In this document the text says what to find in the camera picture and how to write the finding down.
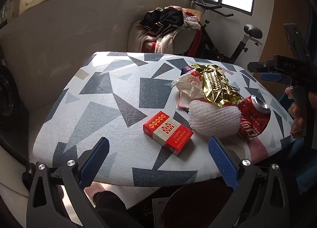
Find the white wall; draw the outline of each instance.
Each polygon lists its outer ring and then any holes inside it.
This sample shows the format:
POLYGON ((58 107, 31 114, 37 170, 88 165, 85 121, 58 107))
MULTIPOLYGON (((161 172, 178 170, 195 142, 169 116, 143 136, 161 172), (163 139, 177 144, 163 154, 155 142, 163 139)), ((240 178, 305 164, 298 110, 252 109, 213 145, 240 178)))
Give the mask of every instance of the white wall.
POLYGON ((255 0, 252 16, 234 11, 228 8, 218 9, 225 14, 233 13, 233 17, 222 17, 212 11, 205 11, 204 20, 210 23, 206 27, 211 40, 220 53, 230 57, 245 34, 243 27, 251 24, 258 27, 263 32, 263 37, 259 41, 262 46, 256 46, 252 41, 248 41, 247 53, 242 51, 235 64, 247 70, 247 65, 251 61, 258 61, 262 54, 271 24, 274 0, 255 0))
POLYGON ((58 98, 94 52, 126 52, 132 25, 147 11, 186 0, 50 0, 0 30, 7 67, 29 112, 58 98))

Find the gold foil wrapper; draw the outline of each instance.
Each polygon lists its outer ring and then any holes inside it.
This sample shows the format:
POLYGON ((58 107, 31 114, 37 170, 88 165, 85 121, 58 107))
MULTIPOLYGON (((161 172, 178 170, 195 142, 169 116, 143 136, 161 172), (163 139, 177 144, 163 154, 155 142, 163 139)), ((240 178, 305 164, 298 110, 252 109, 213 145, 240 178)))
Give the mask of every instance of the gold foil wrapper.
POLYGON ((202 76, 202 90, 210 102, 221 107, 226 103, 237 105, 242 100, 241 96, 230 87, 220 67, 209 64, 194 64, 191 67, 202 76))

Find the cigarette pack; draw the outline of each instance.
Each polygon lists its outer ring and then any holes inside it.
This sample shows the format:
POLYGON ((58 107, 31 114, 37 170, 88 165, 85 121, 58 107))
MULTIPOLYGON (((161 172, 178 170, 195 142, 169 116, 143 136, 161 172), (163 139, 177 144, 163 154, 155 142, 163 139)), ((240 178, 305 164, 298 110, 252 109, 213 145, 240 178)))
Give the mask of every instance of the cigarette pack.
POLYGON ((179 154, 194 134, 192 130, 162 111, 159 111, 143 124, 143 131, 159 144, 172 151, 174 155, 179 154))

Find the human hand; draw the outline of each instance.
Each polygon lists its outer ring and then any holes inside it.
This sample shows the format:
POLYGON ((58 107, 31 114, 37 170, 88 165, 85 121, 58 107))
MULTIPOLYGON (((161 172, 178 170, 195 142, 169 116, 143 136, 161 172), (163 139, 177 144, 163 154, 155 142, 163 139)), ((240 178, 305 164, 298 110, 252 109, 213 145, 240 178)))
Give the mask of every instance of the human hand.
MULTIPOLYGON (((285 89, 285 93, 287 95, 289 95, 289 91, 290 91, 290 88, 285 89)), ((313 94, 312 92, 309 92, 308 98, 309 98, 310 104, 312 105, 312 108, 317 109, 317 96, 313 94)), ((294 122, 291 128, 290 134, 295 139, 302 139, 301 130, 304 127, 305 122, 304 122, 304 119, 301 117, 299 107, 295 103, 292 103, 291 107, 288 109, 288 112, 294 118, 294 122)))

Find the red cloth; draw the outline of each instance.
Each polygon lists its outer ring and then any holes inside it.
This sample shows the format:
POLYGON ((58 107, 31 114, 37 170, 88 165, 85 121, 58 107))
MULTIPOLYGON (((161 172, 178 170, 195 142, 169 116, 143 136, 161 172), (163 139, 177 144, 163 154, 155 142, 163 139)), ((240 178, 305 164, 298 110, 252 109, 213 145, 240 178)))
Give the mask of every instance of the red cloth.
POLYGON ((191 16, 195 16, 195 15, 193 15, 192 13, 190 13, 190 12, 186 12, 185 13, 186 15, 188 15, 189 17, 191 17, 191 16))
POLYGON ((152 52, 155 52, 155 46, 156 46, 156 42, 153 42, 153 43, 152 43, 152 46, 151 46, 151 51, 152 51, 152 52))
POLYGON ((197 49, 200 44, 200 40, 201 40, 201 29, 196 31, 193 42, 191 43, 191 46, 189 47, 186 56, 195 57, 197 49))
POLYGON ((156 42, 151 42, 152 43, 151 49, 148 49, 148 48, 145 47, 146 42, 147 41, 143 42, 143 45, 142 45, 142 48, 141 48, 141 53, 155 53, 156 42))

